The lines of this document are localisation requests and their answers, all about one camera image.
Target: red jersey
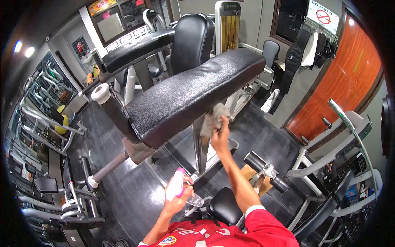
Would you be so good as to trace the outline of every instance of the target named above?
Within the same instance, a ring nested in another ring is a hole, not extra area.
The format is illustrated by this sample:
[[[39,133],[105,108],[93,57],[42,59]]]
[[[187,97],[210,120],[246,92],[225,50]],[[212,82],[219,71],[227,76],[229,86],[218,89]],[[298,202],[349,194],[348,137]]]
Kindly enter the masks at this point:
[[[245,220],[247,234],[242,233],[236,226],[226,226],[222,222],[218,222],[220,226],[217,226],[212,220],[197,220],[195,224],[191,224],[191,221],[174,222],[170,224],[166,235],[150,246],[299,247],[295,236],[272,214],[261,205],[253,207],[258,209],[247,211]]]

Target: ceiling light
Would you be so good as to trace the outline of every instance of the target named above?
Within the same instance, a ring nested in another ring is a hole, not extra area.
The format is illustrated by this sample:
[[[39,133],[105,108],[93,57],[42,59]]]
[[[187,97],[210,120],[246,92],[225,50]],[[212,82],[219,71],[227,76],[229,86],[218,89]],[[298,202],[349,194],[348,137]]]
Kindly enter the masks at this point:
[[[18,53],[21,50],[21,48],[22,48],[22,42],[18,40],[18,42],[15,45],[14,52]]]
[[[33,52],[34,52],[34,47],[28,48],[25,52],[25,57],[29,58],[31,55],[33,55]]]

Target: black floor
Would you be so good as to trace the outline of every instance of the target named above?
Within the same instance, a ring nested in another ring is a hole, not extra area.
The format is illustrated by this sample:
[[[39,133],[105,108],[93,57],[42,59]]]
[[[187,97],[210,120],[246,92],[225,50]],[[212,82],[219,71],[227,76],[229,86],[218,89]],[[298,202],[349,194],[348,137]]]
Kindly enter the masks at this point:
[[[77,120],[81,120],[88,131],[84,136],[75,137],[68,154],[75,179],[82,179],[81,157],[87,157],[92,172],[97,172],[123,151],[124,147],[121,132],[97,103],[88,104]],[[264,160],[272,163],[285,178],[301,147],[285,130],[279,130],[265,120],[263,112],[253,103],[248,104],[237,115],[229,128],[230,138],[240,144],[240,148],[233,154],[240,168],[244,166],[245,155],[249,151],[255,151]],[[191,129],[188,128],[155,153],[153,167],[146,163],[136,166],[128,159],[104,178],[99,185],[99,197],[106,222],[93,231],[98,243],[104,239],[116,241],[123,238],[136,246],[145,237],[162,210],[163,185],[169,181],[180,164],[195,166],[192,148]],[[285,193],[271,189],[261,197],[263,206],[286,227],[304,202],[305,195],[313,195],[301,179],[291,178],[289,182],[290,188]],[[230,187],[230,184],[224,169],[218,164],[195,185],[195,192],[202,197],[213,196],[223,187]],[[308,216],[315,207],[317,205],[312,205],[305,215]],[[319,231],[320,235],[326,229],[323,227]],[[317,233],[312,234],[306,240],[308,246],[317,245],[318,238]]]

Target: gray cloth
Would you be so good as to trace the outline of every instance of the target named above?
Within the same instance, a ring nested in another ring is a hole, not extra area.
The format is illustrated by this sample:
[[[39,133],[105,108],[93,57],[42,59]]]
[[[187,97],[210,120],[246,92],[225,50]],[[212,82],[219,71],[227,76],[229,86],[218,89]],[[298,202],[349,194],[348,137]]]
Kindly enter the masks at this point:
[[[200,136],[211,137],[212,123],[215,124],[217,129],[220,129],[222,125],[222,120],[220,117],[222,115],[226,116],[227,118],[230,118],[229,109],[223,103],[218,103],[213,107],[212,111],[209,111],[204,115],[204,121],[200,130]]]

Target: orange wooden door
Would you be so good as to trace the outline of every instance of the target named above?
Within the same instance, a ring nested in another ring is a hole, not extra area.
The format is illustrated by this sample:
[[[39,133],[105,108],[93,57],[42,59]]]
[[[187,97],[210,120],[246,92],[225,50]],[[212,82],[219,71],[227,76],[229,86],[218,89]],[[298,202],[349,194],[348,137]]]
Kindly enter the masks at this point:
[[[332,98],[343,111],[355,110],[372,87],[381,60],[368,35],[347,15],[339,49],[321,82],[300,112],[286,126],[299,139],[314,139],[326,129],[325,117],[333,123],[338,116],[328,106]]]

